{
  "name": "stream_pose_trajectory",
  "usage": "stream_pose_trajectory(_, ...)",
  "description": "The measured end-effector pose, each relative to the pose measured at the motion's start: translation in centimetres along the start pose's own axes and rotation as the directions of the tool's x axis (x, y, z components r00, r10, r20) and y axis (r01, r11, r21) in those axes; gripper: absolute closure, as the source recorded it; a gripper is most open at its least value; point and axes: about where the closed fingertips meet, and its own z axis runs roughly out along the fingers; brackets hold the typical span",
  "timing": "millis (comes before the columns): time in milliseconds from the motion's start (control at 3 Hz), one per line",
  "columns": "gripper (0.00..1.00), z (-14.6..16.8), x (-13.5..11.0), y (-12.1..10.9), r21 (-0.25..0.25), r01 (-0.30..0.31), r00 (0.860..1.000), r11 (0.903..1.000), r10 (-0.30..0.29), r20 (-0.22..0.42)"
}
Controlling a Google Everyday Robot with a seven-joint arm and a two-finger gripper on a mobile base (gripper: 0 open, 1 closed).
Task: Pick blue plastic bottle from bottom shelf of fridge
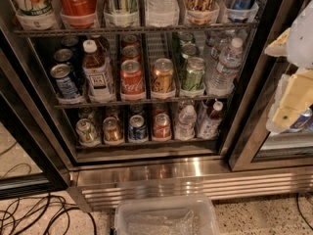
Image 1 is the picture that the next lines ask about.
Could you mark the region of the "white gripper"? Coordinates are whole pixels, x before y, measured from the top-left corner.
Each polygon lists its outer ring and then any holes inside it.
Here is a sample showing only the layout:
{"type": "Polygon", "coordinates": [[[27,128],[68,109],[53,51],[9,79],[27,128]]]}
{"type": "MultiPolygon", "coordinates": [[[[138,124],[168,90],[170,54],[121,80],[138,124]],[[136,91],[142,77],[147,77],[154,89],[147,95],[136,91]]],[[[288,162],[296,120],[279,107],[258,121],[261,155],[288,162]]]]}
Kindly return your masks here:
{"type": "MultiPolygon", "coordinates": [[[[271,57],[287,55],[290,29],[269,44],[264,53],[271,57]]],[[[277,86],[266,129],[274,134],[288,130],[313,104],[313,70],[299,68],[293,75],[283,74],[277,86]]]]}

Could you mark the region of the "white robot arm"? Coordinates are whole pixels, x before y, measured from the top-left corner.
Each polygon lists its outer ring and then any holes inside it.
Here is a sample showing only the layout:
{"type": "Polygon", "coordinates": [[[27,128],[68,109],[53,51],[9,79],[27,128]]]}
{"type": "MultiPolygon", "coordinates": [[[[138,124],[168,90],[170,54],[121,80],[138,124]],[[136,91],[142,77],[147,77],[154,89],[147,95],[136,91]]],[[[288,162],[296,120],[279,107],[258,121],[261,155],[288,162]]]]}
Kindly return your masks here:
{"type": "Polygon", "coordinates": [[[267,130],[280,134],[313,104],[313,1],[297,16],[291,27],[265,48],[264,53],[286,57],[297,67],[293,75],[281,76],[268,114],[267,130]]]}

